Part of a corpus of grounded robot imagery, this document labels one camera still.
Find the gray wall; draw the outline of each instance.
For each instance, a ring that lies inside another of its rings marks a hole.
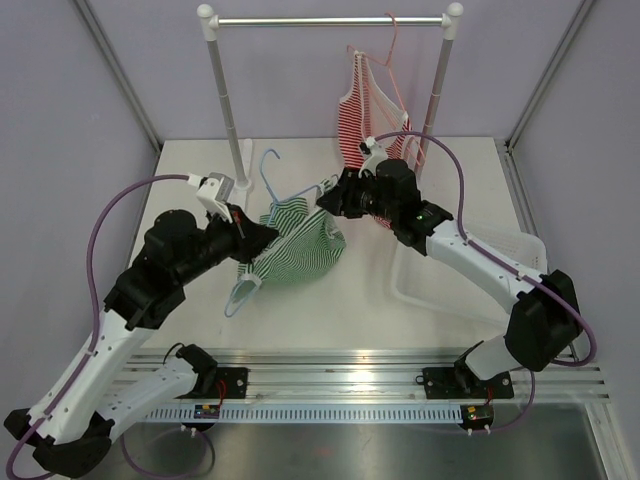
[[[224,123],[196,17],[204,0],[92,0],[130,80],[163,138],[221,138]],[[429,15],[450,0],[212,1],[225,16]],[[578,0],[462,0],[465,14],[445,81],[436,132],[506,137]],[[220,48],[241,136],[336,135],[352,43],[384,57],[382,28],[223,30]],[[395,70],[422,125],[442,33],[400,30]],[[390,94],[384,71],[376,79]]]
[[[573,276],[640,464],[637,0],[597,2],[516,148],[554,266]]]
[[[0,0],[0,45],[4,419],[39,400],[89,334],[91,228],[115,193],[152,171],[154,156],[68,1]],[[101,296],[125,263],[140,205],[138,195],[105,224]],[[3,465],[14,443],[0,428]],[[20,473],[35,473],[23,460]]]

